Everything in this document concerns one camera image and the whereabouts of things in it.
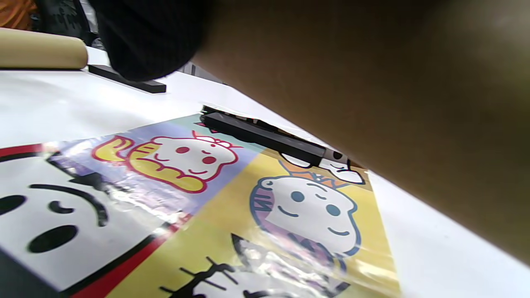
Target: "sticker sheet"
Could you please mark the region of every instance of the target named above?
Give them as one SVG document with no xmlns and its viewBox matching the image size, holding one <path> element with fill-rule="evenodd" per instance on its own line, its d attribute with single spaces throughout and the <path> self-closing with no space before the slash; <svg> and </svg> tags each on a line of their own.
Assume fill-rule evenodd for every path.
<svg viewBox="0 0 530 298">
<path fill-rule="evenodd" d="M 400 295 L 367 173 L 337 152 L 308 168 L 212 132 L 194 115 L 0 149 L 0 174 L 0 252 L 46 291 Z"/>
</svg>

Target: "blue outline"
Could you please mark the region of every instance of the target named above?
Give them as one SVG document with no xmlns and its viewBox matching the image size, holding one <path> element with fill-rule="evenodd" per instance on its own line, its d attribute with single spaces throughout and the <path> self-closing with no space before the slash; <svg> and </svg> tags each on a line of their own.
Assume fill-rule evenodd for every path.
<svg viewBox="0 0 530 298">
<path fill-rule="evenodd" d="M 332 229 L 330 226 L 328 226 L 328 231 L 330 231 L 331 233 L 337 235 L 337 236 L 348 236 L 350 234 L 350 232 L 348 231 L 345 231 L 345 232 L 337 232 L 335 231 L 334 229 Z"/>
<path fill-rule="evenodd" d="M 256 210 L 254 208 L 254 197 L 257 196 L 256 192 L 258 191 L 258 189 L 262 188 L 260 187 L 261 185 L 261 182 L 264 181 L 264 180 L 267 180 L 267 179 L 271 179 L 271 180 L 277 180 L 277 179 L 280 179 L 280 178 L 289 178 L 289 177 L 295 177 L 295 176 L 287 176 L 287 175 L 284 175 L 284 176 L 276 176 L 276 177 L 263 177 L 261 178 L 260 180 L 258 180 L 256 186 L 254 186 L 254 188 L 252 189 L 252 192 L 250 193 L 250 200 L 249 200 L 249 205 L 250 205 L 250 213 L 252 214 L 252 218 L 254 219 L 254 221 L 257 223 L 257 225 L 260 227 L 261 230 L 267 232 L 267 233 L 271 233 L 269 230 L 267 230 L 267 228 L 265 228 L 262 224 L 262 222 L 260 221 L 260 219 L 258 218 L 257 214 L 256 214 Z M 307 181 L 311 181 L 311 182 L 315 182 L 313 180 L 310 180 L 310 179 L 307 179 L 307 178 L 304 178 L 304 177 L 297 177 L 297 178 L 301 178 L 301 179 L 305 179 Z M 354 220 L 354 212 L 357 211 L 357 203 L 351 199 L 350 197 L 346 196 L 348 199 L 351 200 L 351 202 L 354 204 L 354 207 L 353 209 L 349 210 L 348 211 L 348 216 L 351 220 L 351 223 L 352 225 L 354 226 L 354 230 L 355 230 L 355 233 L 357 235 L 357 238 L 356 238 L 356 241 L 355 241 L 355 244 L 354 244 L 354 247 L 352 249 L 350 249 L 349 251 L 347 252 L 343 252 L 344 255 L 347 255 L 347 256 L 353 256 L 355 255 L 359 250 L 360 250 L 360 246 L 361 246 L 361 233 L 359 231 L 359 228 L 357 227 L 357 224 L 355 223 L 355 220 Z M 334 256 L 335 258 L 337 258 L 340 262 L 340 259 L 342 257 L 340 256 Z"/>
</svg>

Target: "white table surface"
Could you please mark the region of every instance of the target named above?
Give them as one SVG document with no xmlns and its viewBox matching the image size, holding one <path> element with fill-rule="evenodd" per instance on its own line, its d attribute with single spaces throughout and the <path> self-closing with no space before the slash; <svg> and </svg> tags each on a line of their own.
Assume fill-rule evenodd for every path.
<svg viewBox="0 0 530 298">
<path fill-rule="evenodd" d="M 91 64 L 108 64 L 89 48 Z M 183 73 L 152 95 L 85 71 L 0 71 L 0 147 L 96 137 L 198 112 L 203 102 L 294 125 L 231 87 Z M 530 297 L 530 269 L 371 174 L 403 296 Z"/>
</svg>

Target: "brown cardboard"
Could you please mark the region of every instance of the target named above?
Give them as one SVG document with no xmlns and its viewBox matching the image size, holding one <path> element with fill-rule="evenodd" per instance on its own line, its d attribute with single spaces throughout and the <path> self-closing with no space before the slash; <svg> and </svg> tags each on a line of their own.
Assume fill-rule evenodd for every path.
<svg viewBox="0 0 530 298">
<path fill-rule="evenodd" d="M 0 28 L 0 68 L 80 69 L 88 59 L 81 39 Z"/>
</svg>

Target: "black glove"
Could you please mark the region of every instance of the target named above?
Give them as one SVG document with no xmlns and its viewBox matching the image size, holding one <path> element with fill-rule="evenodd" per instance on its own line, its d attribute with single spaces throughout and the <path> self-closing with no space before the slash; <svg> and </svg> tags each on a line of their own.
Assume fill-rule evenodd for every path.
<svg viewBox="0 0 530 298">
<path fill-rule="evenodd" d="M 208 0 L 90 0 L 110 64 L 148 81 L 186 64 L 202 41 Z"/>
</svg>

